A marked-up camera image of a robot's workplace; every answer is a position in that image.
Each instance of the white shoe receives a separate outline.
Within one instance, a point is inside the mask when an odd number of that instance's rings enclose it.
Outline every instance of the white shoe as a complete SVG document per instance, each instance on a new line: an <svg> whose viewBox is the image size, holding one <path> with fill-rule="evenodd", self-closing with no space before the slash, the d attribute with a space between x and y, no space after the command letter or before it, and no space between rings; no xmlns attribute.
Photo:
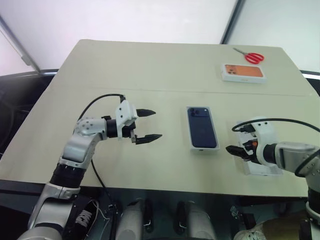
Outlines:
<svg viewBox="0 0 320 240"><path fill-rule="evenodd" d="M239 231L233 240L267 240L262 230L262 223L249 230Z"/></svg>

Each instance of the smartphone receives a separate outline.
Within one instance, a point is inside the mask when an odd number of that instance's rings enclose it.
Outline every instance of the smartphone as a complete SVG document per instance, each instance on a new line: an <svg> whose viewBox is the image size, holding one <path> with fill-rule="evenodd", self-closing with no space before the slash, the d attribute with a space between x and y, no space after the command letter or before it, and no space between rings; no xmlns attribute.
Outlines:
<svg viewBox="0 0 320 240"><path fill-rule="evenodd" d="M199 149L217 148L218 141L215 135L210 109L207 107L188 107L187 116L192 146Z"/></svg>

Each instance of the red scissors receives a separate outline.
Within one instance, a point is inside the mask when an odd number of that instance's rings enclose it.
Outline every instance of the red scissors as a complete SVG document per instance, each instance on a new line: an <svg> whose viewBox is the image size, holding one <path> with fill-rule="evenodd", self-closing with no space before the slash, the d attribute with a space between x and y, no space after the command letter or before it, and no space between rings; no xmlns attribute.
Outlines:
<svg viewBox="0 0 320 240"><path fill-rule="evenodd" d="M265 57L259 53L255 53L255 52L247 53L247 52L243 52L235 47L233 49L236 50L237 52L243 54L245 60L247 60L251 64L259 64L261 61L263 61L265 59Z"/></svg>

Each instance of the beige tabletop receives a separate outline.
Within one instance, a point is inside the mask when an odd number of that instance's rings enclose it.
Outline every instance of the beige tabletop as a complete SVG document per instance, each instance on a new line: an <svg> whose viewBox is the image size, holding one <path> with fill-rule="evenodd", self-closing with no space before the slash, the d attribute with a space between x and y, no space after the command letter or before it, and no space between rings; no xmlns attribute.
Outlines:
<svg viewBox="0 0 320 240"><path fill-rule="evenodd" d="M129 139L100 142L93 160L107 186L305 197L304 179L289 172L277 177L245 175L241 160L225 150L236 143L231 131L235 122L254 116L320 123L316 92L281 48L239 48L264 54L266 84L221 80L222 63L247 64L228 45L81 40L11 141L0 161L0 178L47 182L85 106L99 95L122 93L137 108L156 111L136 121L136 134L163 136L142 145ZM86 115L115 117L118 104L116 97L102 99ZM190 151L186 106L210 107L218 152ZM294 123L274 125L279 141L320 145L311 129ZM82 185L100 186L91 166Z"/></svg>

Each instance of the black shoe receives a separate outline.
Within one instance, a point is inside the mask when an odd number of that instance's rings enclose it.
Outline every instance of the black shoe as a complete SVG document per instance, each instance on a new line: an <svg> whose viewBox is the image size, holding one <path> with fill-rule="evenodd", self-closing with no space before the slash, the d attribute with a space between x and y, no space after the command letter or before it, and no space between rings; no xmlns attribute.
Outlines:
<svg viewBox="0 0 320 240"><path fill-rule="evenodd" d="M99 211L99 202L90 200L82 212L76 217L71 239L84 240L94 225Z"/></svg>

